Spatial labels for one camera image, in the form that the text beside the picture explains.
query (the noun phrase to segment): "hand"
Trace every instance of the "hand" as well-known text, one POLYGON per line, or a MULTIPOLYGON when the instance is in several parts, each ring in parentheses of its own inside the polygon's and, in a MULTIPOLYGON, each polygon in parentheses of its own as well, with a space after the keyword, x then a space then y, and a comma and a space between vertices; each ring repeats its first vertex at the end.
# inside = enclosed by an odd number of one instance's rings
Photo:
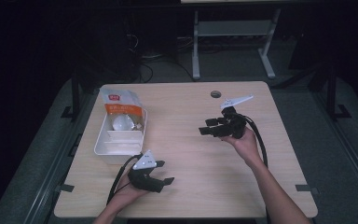
POLYGON ((138 198, 144 196, 148 191, 134 187, 128 177, 128 172, 118 181, 116 194, 104 208, 101 214, 94 220, 94 224, 110 224, 115 219, 118 212, 138 198))
POLYGON ((255 133, 249 128, 245 127, 245 132, 240 139, 231 136, 220 137, 220 139, 234 146, 237 153, 245 160, 248 166, 253 167, 260 162, 263 163, 258 153, 255 133))

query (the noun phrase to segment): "dark background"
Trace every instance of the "dark background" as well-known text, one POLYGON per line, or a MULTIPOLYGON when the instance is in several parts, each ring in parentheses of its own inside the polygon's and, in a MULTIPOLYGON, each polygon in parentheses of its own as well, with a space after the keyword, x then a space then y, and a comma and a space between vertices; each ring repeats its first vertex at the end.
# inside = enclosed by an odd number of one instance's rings
MULTIPOLYGON (((146 43, 143 51, 161 48, 173 57, 176 36, 192 35, 191 11, 137 13, 136 22, 128 24, 126 15, 117 12, 64 10, 78 6, 77 1, 0 1, 0 198, 72 74, 85 91, 104 83, 133 82, 139 76, 139 55, 127 50, 128 31, 140 35, 146 43)), ((337 74, 358 94, 358 1, 286 7, 280 21, 275 37, 299 41, 294 68, 329 55, 337 74)))

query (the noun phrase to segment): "white plastic tray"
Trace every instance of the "white plastic tray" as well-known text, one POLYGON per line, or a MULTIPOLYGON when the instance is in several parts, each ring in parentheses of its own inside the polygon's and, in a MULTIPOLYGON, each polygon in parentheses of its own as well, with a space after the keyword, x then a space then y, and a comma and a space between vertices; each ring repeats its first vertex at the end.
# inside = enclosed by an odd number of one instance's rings
POLYGON ((143 131, 113 131, 111 122, 105 115, 98 135, 94 152, 107 164, 124 164, 131 156, 142 152, 146 130, 147 112, 142 110, 143 131))

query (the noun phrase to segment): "plastic bag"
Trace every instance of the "plastic bag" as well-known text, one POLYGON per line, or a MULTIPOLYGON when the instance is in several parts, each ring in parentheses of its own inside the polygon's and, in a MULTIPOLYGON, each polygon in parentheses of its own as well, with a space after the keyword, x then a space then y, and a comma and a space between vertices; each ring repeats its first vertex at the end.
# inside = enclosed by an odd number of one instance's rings
POLYGON ((101 94, 114 131, 141 131, 144 128, 142 104, 136 93, 101 88, 101 94))

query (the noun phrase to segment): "wooden table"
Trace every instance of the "wooden table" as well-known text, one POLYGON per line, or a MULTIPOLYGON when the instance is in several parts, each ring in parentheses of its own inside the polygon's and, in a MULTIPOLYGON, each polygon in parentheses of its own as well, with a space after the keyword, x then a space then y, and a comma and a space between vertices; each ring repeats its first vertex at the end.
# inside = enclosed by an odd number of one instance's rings
MULTIPOLYGON (((206 119, 221 117, 219 106, 226 98, 248 94, 255 97, 235 107, 257 125, 270 171, 307 217, 317 215, 310 192, 296 190, 296 185, 307 182, 266 83, 107 87, 138 94, 148 111, 144 151, 151 149, 157 160, 166 161, 151 175, 175 177, 161 193, 147 194, 124 209, 120 217, 264 217, 265 205, 251 170, 228 143, 199 132, 206 119), (220 91, 222 97, 212 98, 211 91, 220 91)), ((104 116, 103 100, 98 96, 65 180, 65 185, 74 189, 61 192, 54 210, 57 217, 96 217, 105 207, 120 165, 107 165, 93 151, 104 116)))

